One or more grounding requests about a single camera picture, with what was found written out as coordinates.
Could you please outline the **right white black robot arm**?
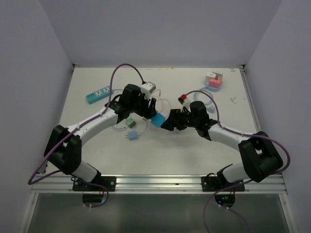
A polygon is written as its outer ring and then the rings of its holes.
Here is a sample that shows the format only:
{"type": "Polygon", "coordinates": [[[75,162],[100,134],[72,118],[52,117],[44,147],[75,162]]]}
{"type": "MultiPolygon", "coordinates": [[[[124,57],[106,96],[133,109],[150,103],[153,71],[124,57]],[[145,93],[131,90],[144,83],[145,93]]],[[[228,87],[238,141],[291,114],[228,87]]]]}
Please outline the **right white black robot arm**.
{"type": "Polygon", "coordinates": [[[202,138],[238,151],[242,162],[217,172],[216,184],[224,191],[231,188],[234,182],[244,179],[259,183],[283,166],[281,156],[264,132],[246,135],[233,129],[226,130],[209,117],[201,101],[192,102],[189,109],[172,109],[161,128],[168,131],[194,128],[202,138]]]}

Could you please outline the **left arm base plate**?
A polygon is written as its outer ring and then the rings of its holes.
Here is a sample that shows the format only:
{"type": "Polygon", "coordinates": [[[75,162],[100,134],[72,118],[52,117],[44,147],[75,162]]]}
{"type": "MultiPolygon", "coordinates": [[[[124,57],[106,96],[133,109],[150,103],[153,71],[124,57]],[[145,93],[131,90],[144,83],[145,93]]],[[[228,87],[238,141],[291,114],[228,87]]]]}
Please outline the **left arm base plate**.
{"type": "Polygon", "coordinates": [[[72,190],[80,192],[104,191],[104,189],[100,186],[106,188],[108,192],[114,192],[117,184],[116,176],[99,176],[96,177],[90,184],[77,177],[71,177],[70,180],[73,181],[72,190]]]}

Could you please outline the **green charger plug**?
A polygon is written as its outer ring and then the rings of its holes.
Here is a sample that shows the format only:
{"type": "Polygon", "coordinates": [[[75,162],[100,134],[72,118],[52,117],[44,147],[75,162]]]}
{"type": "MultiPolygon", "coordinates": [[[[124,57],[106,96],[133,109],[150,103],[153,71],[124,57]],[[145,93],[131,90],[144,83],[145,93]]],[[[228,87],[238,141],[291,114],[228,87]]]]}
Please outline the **green charger plug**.
{"type": "Polygon", "coordinates": [[[129,117],[129,118],[125,121],[125,124],[127,125],[128,128],[131,129],[131,128],[133,128],[133,127],[136,126],[136,121],[135,121],[133,118],[129,117]]]}

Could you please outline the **light blue charger plug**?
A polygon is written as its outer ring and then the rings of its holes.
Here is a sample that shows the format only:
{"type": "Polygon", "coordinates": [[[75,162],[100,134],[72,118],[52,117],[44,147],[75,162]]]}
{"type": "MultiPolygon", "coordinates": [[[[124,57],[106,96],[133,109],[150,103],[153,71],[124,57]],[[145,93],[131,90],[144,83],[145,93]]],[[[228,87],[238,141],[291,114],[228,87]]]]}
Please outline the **light blue charger plug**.
{"type": "Polygon", "coordinates": [[[136,140],[138,139],[138,137],[139,137],[139,134],[135,130],[129,131],[126,135],[126,138],[128,138],[129,140],[136,140]]]}

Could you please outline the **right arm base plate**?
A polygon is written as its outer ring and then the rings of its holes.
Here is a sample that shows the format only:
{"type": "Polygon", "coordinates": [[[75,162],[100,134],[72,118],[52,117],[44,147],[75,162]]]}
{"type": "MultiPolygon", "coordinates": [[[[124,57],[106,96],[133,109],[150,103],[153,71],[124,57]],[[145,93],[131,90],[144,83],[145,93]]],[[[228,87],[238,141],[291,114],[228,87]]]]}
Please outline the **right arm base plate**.
{"type": "Polygon", "coordinates": [[[230,191],[243,192],[245,191],[245,186],[241,181],[236,181],[229,183],[225,179],[219,178],[217,176],[203,176],[201,177],[201,186],[203,192],[216,192],[224,188],[228,188],[230,191]]]}

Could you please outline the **teal power strip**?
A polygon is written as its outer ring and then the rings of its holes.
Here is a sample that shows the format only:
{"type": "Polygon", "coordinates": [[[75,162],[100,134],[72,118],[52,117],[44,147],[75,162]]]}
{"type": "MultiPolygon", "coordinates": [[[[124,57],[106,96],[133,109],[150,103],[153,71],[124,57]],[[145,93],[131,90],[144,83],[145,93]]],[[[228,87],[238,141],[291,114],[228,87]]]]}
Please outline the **teal power strip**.
{"type": "Polygon", "coordinates": [[[104,98],[109,97],[110,94],[110,86],[106,86],[104,88],[101,88],[95,92],[92,92],[88,95],[86,95],[86,101],[88,104],[96,103],[104,98]]]}

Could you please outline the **blue cube socket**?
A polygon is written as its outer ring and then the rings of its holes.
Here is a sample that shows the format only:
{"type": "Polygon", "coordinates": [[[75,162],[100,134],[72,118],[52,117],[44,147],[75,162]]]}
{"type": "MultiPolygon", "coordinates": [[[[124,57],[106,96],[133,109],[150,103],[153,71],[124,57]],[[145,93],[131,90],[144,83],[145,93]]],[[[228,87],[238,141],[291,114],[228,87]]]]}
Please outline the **blue cube socket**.
{"type": "Polygon", "coordinates": [[[162,124],[166,121],[166,117],[163,116],[161,113],[157,113],[152,119],[151,124],[157,128],[160,128],[162,124]]]}

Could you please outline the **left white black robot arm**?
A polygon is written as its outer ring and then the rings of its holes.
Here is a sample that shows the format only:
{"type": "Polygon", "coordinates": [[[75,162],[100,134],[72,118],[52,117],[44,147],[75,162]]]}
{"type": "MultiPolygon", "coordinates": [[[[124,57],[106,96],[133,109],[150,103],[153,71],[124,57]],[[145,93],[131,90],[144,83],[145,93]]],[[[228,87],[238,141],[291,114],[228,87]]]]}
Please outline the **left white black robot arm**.
{"type": "Polygon", "coordinates": [[[84,181],[89,190],[101,185],[100,172],[82,160],[82,147],[103,130],[112,127],[131,113],[151,119],[156,115],[156,100],[151,97],[156,85],[148,82],[141,86],[128,84],[120,95],[110,98],[108,103],[83,122],[63,127],[56,126],[49,138],[44,157],[66,175],[84,181]]]}

